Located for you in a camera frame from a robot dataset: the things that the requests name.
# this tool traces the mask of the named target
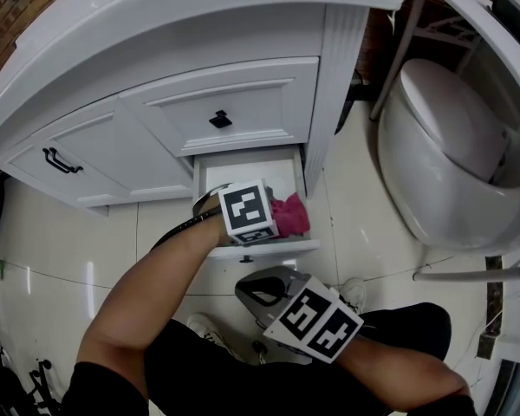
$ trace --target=metal pipe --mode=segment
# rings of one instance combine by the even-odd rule
[[[506,270],[469,271],[466,273],[414,273],[414,281],[427,282],[508,282],[520,281],[520,267]]]
[[[422,9],[424,8],[424,1],[425,0],[414,0],[413,2],[413,6],[410,9],[410,14],[408,16],[408,21],[406,22],[405,31],[402,33],[402,37],[400,38],[397,53],[395,54],[393,63],[391,63],[391,68],[389,69],[385,82],[383,83],[380,96],[375,102],[374,109],[372,109],[372,113],[370,114],[371,120],[377,120],[378,117],[380,117],[383,104],[389,95],[389,91],[391,91],[391,85],[393,85],[393,81],[395,80],[397,73],[399,73],[400,66],[402,65],[403,59],[405,58],[410,41],[413,38],[414,30],[418,25],[419,15],[422,13]]]

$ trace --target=forearm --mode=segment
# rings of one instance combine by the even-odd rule
[[[355,337],[337,358],[379,400],[407,412],[453,394],[469,394],[465,381],[429,354]]]
[[[77,361],[116,371],[146,396],[144,353],[177,311],[223,230],[221,216],[210,218],[138,261],[103,303],[83,337]]]

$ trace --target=sneaker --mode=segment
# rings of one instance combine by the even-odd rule
[[[364,281],[358,277],[348,279],[339,290],[341,300],[344,301],[357,315],[366,305],[366,287]]]
[[[195,313],[190,315],[187,319],[187,327],[194,331],[198,336],[206,339],[208,342],[212,342],[218,347],[221,347],[233,356],[238,361],[243,362],[243,358],[236,353],[222,338],[218,327],[208,317],[201,313]]]

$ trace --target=toilet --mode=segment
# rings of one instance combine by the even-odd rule
[[[419,241],[485,255],[520,247],[512,134],[448,69],[422,59],[404,64],[381,113],[378,154],[386,187]]]

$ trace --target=person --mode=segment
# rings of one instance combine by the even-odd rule
[[[334,364],[242,362],[213,323],[172,320],[208,253],[226,239],[217,215],[167,239],[115,285],[82,338],[62,414],[345,410],[380,416],[475,415],[469,387],[443,359],[449,315],[430,303],[362,315],[360,334]],[[361,311],[364,289],[341,298]]]

